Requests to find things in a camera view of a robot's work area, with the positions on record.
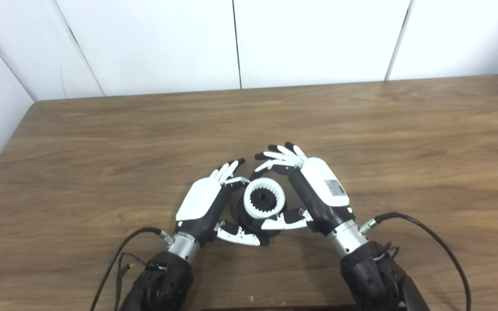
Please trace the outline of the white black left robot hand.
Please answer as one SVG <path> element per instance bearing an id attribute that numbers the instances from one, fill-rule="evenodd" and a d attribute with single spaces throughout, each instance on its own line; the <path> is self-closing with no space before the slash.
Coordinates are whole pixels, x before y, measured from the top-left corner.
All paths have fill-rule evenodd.
<path id="1" fill-rule="evenodd" d="M 176 234 L 194 238 L 200 247 L 216 238 L 249 246 L 269 246 L 269 238 L 257 235 L 239 224 L 221 219 L 232 194 L 247 187 L 249 179 L 235 177 L 244 158 L 230 161 L 194 182 L 176 213 Z"/>

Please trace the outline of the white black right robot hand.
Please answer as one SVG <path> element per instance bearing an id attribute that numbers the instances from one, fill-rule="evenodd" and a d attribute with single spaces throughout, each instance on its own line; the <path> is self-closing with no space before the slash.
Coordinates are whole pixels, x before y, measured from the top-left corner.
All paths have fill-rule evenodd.
<path id="1" fill-rule="evenodd" d="M 342 184 L 322 159 L 308 157 L 291 142 L 270 144 L 268 150 L 255 154 L 263 164 L 255 168 L 250 179 L 257 179 L 269 171 L 288 177 L 312 218 L 311 229 L 324 236 L 346 221 L 355 221 L 349 210 L 350 199 Z"/>

